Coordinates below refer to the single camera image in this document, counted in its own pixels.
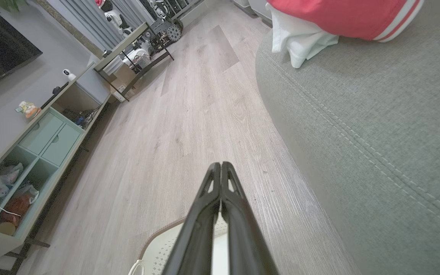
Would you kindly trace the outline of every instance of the black wheel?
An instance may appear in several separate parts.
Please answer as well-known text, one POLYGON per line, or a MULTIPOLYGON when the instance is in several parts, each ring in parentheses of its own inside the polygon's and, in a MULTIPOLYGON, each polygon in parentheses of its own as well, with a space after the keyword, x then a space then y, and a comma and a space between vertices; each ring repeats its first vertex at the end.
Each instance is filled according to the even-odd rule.
POLYGON ((179 20, 178 18, 173 20, 173 24, 178 26, 178 28, 180 28, 181 32, 183 32, 183 22, 181 20, 179 20))
POLYGON ((152 33, 150 32, 150 30, 146 30, 144 32, 144 37, 145 37, 145 40, 149 40, 150 38, 152 38, 152 33))
POLYGON ((169 28, 167 28, 167 36, 172 42, 178 41, 181 38, 180 28, 176 25, 169 26, 169 28))

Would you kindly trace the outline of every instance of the gray sofa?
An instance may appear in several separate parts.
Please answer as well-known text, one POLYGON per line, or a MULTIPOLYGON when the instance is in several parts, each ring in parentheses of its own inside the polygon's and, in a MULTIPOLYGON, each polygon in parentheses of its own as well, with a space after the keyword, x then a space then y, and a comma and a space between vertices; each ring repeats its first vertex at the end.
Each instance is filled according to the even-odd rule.
POLYGON ((340 38, 299 69, 257 53, 260 94, 365 275, 440 275, 440 1, 386 44, 340 38))

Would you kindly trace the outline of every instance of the light green drawer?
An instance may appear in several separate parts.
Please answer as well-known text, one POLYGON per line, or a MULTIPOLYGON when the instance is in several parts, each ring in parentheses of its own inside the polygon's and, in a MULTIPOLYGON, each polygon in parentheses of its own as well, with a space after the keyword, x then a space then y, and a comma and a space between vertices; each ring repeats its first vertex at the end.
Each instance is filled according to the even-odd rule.
POLYGON ((70 125, 65 125, 47 147, 42 157, 55 165, 61 165, 79 137, 79 132, 70 125))
POLYGON ((40 155, 62 124, 63 121, 52 113, 46 113, 42 119, 35 123, 32 130, 26 134, 19 144, 40 155))

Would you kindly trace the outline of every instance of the curtain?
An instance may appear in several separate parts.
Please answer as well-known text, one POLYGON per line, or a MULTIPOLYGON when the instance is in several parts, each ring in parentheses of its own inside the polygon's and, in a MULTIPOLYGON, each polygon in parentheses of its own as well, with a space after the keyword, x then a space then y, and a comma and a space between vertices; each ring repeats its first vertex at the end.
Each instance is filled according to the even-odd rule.
POLYGON ((145 18, 140 13, 140 7, 134 0, 113 0, 112 2, 115 9, 122 13, 128 25, 133 29, 145 22, 145 18))
MULTIPOLYGON (((60 1, 106 49, 113 49, 123 39, 113 24, 106 20, 104 12, 94 0, 60 1)), ((122 13, 133 29, 145 22, 137 6, 127 3, 126 0, 113 0, 112 3, 113 8, 122 13)))

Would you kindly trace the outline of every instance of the white cable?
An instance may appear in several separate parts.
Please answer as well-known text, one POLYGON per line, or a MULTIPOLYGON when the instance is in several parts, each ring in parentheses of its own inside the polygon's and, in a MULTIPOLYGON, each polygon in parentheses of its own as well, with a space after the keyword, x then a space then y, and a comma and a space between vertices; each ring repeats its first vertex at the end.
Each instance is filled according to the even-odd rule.
POLYGON ((129 274, 128 275, 139 275, 139 274, 135 274, 135 271, 137 270, 138 267, 142 268, 142 272, 140 273, 140 275, 144 275, 144 271, 145 271, 145 266, 143 264, 140 263, 140 260, 137 260, 130 268, 129 274))
POLYGON ((2 207, 0 207, 0 209, 3 210, 4 212, 6 212, 7 214, 12 214, 12 215, 15 215, 15 216, 21 217, 21 215, 15 214, 15 213, 10 212, 10 211, 6 211, 6 210, 5 210, 4 208, 2 208, 2 207))

